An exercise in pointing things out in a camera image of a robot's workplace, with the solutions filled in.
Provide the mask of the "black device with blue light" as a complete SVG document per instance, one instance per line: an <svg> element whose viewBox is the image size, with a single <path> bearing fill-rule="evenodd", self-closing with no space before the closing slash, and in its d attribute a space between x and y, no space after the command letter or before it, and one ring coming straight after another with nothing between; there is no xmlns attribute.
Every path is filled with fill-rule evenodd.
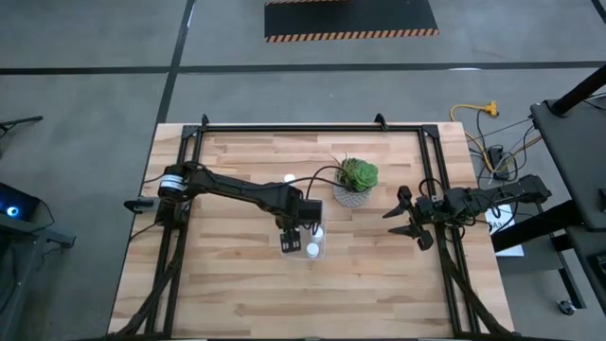
<svg viewBox="0 0 606 341"><path fill-rule="evenodd" d="M37 197L0 183L0 214L30 222L40 202Z"/></svg>

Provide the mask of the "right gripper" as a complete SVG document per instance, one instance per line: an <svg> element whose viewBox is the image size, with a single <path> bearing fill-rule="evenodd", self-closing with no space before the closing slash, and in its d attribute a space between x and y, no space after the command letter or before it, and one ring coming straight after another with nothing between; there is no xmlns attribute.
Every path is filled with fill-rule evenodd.
<svg viewBox="0 0 606 341"><path fill-rule="evenodd" d="M434 197L420 196L414 205L411 202L412 193L407 186L400 186L397 191L398 204L383 215L391 218L402 215L411 207L413 224L390 228L389 233L403 235L414 240L421 251L426 251L434 244L434 239L428 230L419 224L452 224L455 221L454 196L446 194L441 200Z"/></svg>

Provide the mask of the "black aluminium table frame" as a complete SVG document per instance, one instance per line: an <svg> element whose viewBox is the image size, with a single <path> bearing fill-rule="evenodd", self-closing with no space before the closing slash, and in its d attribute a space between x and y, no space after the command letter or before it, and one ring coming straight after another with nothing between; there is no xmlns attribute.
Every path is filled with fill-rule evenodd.
<svg viewBox="0 0 606 341"><path fill-rule="evenodd" d="M215 195L192 204L187 233L164 231L146 212L135 218L109 332L124 328L152 290L156 272L184 246L180 277L161 296L138 339L159 338L439 338L453 330L436 249L388 230L383 219L408 186L424 192L425 164L443 187L473 185L472 161L458 123L258 125L208 124L191 134L163 124L153 138L145 196L157 193L164 168L198 154L217 173L298 185L324 202L322 260L281 254L274 218L256 206ZM360 207L333 196L336 158L364 159L378 185Z"/></svg>

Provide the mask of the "grey metal stand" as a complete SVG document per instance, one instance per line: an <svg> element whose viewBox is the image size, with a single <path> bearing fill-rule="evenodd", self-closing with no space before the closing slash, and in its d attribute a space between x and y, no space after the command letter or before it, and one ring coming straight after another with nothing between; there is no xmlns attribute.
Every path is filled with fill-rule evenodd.
<svg viewBox="0 0 606 341"><path fill-rule="evenodd" d="M13 341L15 338L45 245L53 242L59 249L68 249L75 240L75 235L50 227L25 232L17 227L0 225L0 341Z"/></svg>

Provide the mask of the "black tripod leg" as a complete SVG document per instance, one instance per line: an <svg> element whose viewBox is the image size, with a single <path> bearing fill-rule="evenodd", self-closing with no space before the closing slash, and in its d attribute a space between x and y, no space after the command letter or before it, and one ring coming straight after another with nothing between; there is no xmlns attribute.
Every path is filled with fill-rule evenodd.
<svg viewBox="0 0 606 341"><path fill-rule="evenodd" d="M44 119L43 116L35 116L35 117L19 118L19 119L14 119L14 120L9 120L9 121L1 121L0 122L0 132L2 132L3 134L6 134L9 130L11 130L12 128L14 128L15 126L17 126L19 124L38 122L43 119Z"/></svg>

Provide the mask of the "succulent in patterned pot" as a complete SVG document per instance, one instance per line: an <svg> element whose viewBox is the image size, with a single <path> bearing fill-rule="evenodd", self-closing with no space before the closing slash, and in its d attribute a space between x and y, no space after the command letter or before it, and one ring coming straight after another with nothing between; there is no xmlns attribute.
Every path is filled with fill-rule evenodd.
<svg viewBox="0 0 606 341"><path fill-rule="evenodd" d="M378 185L378 168L364 159L349 157L333 158L335 167L333 196L341 205L349 208L363 206L371 190Z"/></svg>

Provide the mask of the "black power strip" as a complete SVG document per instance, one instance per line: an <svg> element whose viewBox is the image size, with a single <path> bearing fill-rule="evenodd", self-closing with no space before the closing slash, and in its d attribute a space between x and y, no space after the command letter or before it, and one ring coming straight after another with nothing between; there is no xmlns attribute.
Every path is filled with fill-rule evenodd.
<svg viewBox="0 0 606 341"><path fill-rule="evenodd" d="M502 147L489 147L488 159L492 167L491 177L495 180L509 179L508 158Z"/></svg>

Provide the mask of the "white paper sheet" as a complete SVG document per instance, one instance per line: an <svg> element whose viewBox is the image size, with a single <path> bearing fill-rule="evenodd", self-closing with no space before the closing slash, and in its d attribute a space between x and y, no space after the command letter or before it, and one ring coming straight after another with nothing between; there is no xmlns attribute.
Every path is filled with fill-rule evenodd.
<svg viewBox="0 0 606 341"><path fill-rule="evenodd" d="M487 222L491 236L515 225L511 205L500 205L498 208L489 208L485 212L485 221ZM524 255L524 249L520 244L496 253L497 257L523 257Z"/></svg>

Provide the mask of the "clear plastic container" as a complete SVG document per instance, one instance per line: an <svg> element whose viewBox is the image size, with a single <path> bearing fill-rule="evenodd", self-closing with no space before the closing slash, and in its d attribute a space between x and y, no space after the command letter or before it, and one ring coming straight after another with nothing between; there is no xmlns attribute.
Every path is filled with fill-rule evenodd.
<svg viewBox="0 0 606 341"><path fill-rule="evenodd" d="M309 259L306 255L306 246L308 243L312 242L311 241L311 230L313 227L315 226L322 226L325 232L325 238L321 243L318 243L319 248L320 248L320 254L319 257L316 259ZM303 224L300 225L294 229L297 229L300 232L300 238L301 238L301 250L297 251L297 252L282 252L281 248L281 254L283 255L284 258L286 259L291 259L291 260L311 260L311 261L315 261L315 260L322 260L325 257L326 254L326 248L327 248L327 229L323 224Z"/></svg>

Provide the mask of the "black hazard-striped floor mat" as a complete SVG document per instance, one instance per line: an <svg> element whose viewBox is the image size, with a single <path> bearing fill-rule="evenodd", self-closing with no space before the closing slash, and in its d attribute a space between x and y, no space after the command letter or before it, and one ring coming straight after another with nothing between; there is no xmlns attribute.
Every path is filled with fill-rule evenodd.
<svg viewBox="0 0 606 341"><path fill-rule="evenodd" d="M272 0L267 43L437 36L429 0Z"/></svg>

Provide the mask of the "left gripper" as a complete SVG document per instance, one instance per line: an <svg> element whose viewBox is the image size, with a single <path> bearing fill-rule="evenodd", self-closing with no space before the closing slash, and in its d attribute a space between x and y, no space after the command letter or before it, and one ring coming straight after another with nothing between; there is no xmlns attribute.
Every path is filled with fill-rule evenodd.
<svg viewBox="0 0 606 341"><path fill-rule="evenodd" d="M276 226L283 230L280 234L280 248L282 252L297 252L301 250L300 232L294 229L298 226L299 201L286 204L275 214Z"/></svg>

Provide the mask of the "black equipment cart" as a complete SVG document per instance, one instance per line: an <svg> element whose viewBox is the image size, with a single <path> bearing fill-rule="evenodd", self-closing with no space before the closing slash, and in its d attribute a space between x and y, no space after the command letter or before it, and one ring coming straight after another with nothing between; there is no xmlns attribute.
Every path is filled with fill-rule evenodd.
<svg viewBox="0 0 606 341"><path fill-rule="evenodd" d="M606 107L589 98L606 86L606 63L559 99L530 107L571 199L492 235L496 251L563 230L552 240L572 249L606 314Z"/></svg>

